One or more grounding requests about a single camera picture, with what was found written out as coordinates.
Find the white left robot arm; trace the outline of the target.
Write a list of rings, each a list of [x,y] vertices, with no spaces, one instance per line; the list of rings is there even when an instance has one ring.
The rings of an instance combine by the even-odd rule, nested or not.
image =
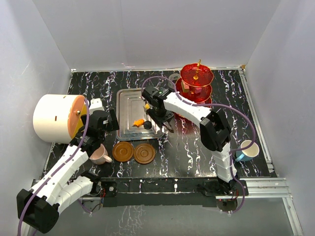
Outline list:
[[[84,116],[84,126],[70,141],[65,153],[51,170],[30,190],[22,189],[17,195],[18,230],[23,235],[25,223],[45,234],[56,224],[59,215],[81,196],[97,196],[102,185],[90,173],[79,176],[74,182],[70,178],[90,156],[104,143],[107,132],[119,129],[113,109],[93,111]]]

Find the green striped macaron cake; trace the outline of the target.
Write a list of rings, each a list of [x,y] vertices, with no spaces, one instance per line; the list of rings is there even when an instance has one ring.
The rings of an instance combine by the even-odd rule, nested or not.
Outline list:
[[[189,85],[188,84],[186,84],[185,82],[182,81],[181,86],[182,86],[182,90],[184,93],[189,92]]]

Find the red three-tier cake stand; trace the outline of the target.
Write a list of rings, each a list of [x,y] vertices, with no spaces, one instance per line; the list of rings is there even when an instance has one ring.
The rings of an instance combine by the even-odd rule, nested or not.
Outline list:
[[[211,83],[214,79],[212,70],[201,63],[201,59],[198,62],[186,64],[180,71],[180,78],[176,81],[176,90],[179,94],[197,104],[211,104],[212,103],[212,91]],[[185,82],[189,85],[189,92],[184,93],[182,90],[181,82]],[[194,93],[195,87],[202,87],[200,94]]]

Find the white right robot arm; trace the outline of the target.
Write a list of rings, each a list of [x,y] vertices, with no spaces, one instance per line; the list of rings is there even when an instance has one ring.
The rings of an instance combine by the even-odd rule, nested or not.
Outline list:
[[[198,106],[170,88],[147,86],[142,89],[141,96],[150,106],[146,114],[158,127],[173,132],[170,122],[175,113],[195,124],[200,130],[202,144],[211,151],[215,160],[220,191],[225,195],[236,191],[237,170],[230,156],[231,127],[224,111],[212,111],[209,107]]]

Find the silver metal serving tongs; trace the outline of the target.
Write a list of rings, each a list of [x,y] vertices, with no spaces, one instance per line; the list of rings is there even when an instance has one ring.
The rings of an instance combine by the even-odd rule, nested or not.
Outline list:
[[[146,110],[146,114],[154,121],[159,128],[166,128],[169,132],[174,133],[174,129],[170,124],[174,118],[174,113],[162,107],[151,107]]]

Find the pink square cake block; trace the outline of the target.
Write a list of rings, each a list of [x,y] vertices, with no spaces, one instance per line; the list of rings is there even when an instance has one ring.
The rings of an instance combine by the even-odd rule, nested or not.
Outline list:
[[[195,87],[194,88],[194,93],[195,94],[200,94],[202,92],[202,87]]]

